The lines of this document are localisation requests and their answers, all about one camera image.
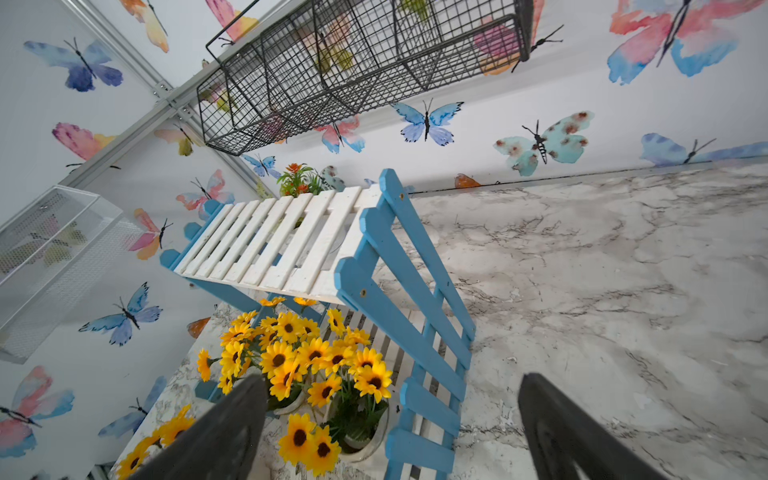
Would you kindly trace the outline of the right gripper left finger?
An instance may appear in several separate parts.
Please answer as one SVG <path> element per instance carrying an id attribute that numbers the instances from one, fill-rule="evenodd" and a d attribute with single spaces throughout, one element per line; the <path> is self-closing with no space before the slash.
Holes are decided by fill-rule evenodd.
<path id="1" fill-rule="evenodd" d="M 253 375 L 187 432 L 131 475 L 133 479 L 246 479 L 266 419 L 267 391 Z"/>

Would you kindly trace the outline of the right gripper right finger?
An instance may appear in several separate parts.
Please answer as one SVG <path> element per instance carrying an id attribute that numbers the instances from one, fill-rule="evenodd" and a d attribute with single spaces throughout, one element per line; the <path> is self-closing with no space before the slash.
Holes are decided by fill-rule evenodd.
<path id="1" fill-rule="evenodd" d="M 545 376 L 527 373 L 518 406 L 540 479 L 661 479 Z"/>

